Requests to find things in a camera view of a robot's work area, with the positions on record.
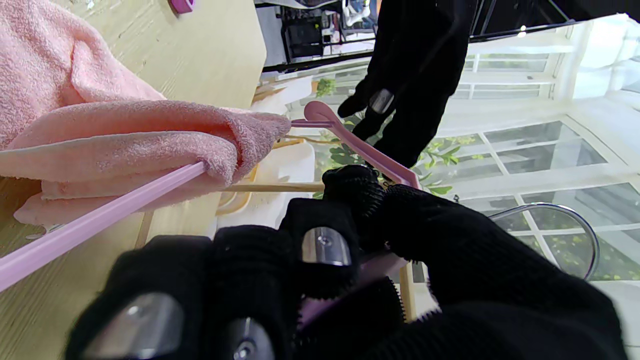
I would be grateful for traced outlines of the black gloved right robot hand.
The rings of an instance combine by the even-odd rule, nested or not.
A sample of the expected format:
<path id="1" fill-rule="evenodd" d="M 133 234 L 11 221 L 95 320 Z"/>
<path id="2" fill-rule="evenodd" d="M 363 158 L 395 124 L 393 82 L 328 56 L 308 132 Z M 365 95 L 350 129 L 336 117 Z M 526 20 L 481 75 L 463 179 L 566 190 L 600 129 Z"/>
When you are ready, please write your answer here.
<path id="1" fill-rule="evenodd" d="M 114 263 L 67 360 L 626 360 L 614 303 L 485 215 L 369 168 L 278 228 L 157 235 Z"/>

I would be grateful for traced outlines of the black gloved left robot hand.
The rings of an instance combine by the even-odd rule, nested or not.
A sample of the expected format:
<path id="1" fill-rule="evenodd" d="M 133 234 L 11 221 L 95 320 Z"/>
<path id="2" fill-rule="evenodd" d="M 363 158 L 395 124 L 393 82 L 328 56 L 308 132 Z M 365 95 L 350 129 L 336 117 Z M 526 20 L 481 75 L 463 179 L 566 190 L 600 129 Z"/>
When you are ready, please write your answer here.
<path id="1" fill-rule="evenodd" d="M 412 168 L 430 141 L 466 63 L 475 0 L 382 0 L 366 76 L 339 106 L 346 118 L 364 111 L 352 132 Z"/>

